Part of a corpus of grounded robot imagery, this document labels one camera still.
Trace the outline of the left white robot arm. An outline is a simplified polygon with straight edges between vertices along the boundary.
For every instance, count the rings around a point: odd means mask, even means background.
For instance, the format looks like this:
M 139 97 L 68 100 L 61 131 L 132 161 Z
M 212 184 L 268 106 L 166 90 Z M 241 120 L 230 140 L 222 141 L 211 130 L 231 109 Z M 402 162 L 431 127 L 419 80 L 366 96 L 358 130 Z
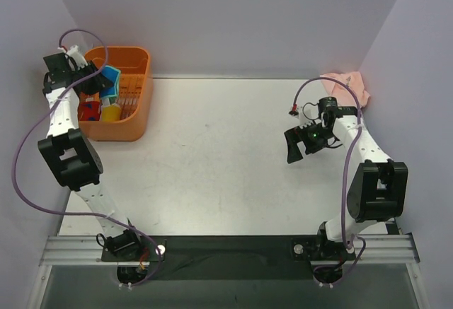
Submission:
M 114 257 L 138 259 L 143 252 L 140 236 L 104 188 L 101 158 L 78 123 L 80 94 L 96 94 L 114 83 L 79 52 L 60 52 L 43 60 L 48 69 L 43 93 L 52 114 L 49 131 L 38 142 L 38 150 L 58 183 L 83 199 L 91 213 L 98 214 L 102 230 L 98 244 Z

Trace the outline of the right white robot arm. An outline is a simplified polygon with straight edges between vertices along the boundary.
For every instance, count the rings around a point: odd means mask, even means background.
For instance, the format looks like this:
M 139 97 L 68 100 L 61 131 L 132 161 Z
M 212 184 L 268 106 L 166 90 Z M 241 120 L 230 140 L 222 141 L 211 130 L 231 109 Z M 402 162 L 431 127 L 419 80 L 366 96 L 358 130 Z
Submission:
M 284 133 L 287 163 L 327 148 L 329 140 L 346 150 L 340 213 L 323 224 L 325 235 L 314 241 L 316 255 L 327 260 L 338 253 L 339 243 L 351 250 L 358 233 L 402 214 L 408 167 L 380 148 L 356 107 L 320 107 L 316 119 L 308 118 L 300 107 L 289 113 L 299 125 Z

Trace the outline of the green blue yellow towel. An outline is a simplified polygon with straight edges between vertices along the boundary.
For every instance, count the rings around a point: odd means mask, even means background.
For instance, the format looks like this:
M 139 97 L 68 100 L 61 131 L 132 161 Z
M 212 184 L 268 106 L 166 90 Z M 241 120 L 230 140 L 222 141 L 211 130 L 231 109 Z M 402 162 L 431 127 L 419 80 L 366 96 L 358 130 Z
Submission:
M 115 104 L 119 97 L 121 70 L 106 65 L 101 74 L 108 80 L 108 84 L 99 93 L 103 106 Z

